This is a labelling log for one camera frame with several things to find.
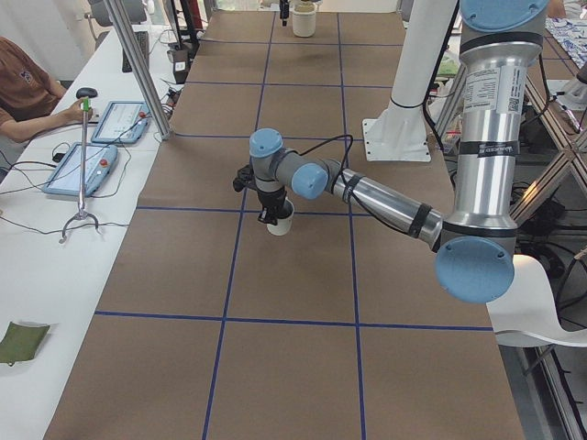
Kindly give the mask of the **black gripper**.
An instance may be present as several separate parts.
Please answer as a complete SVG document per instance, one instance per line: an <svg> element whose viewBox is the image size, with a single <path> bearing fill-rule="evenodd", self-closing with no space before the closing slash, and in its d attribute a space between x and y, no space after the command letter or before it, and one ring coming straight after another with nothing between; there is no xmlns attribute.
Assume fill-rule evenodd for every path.
<svg viewBox="0 0 587 440"><path fill-rule="evenodd" d="M288 215L286 194L287 192L284 188L272 192L257 190L258 199L261 203L258 221L265 225L276 225L277 215Z"/></svg>

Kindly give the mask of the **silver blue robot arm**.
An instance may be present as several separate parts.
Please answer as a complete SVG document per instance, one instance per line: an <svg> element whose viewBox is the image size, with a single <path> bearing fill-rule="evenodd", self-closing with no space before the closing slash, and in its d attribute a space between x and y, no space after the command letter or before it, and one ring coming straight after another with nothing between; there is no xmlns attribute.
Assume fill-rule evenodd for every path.
<svg viewBox="0 0 587 440"><path fill-rule="evenodd" d="M388 107L363 123L369 160L425 161L424 111L437 62L456 17L462 20L465 71L459 177L449 214L415 201L333 160L311 160L284 146L271 128L249 139L249 165L236 190L256 191L259 219L285 234L294 208L286 194L313 200L331 193L386 226L427 243L436 253L440 285L468 303L510 292L516 223L509 214L528 66L539 56L544 1L417 1L414 3Z"/></svg>

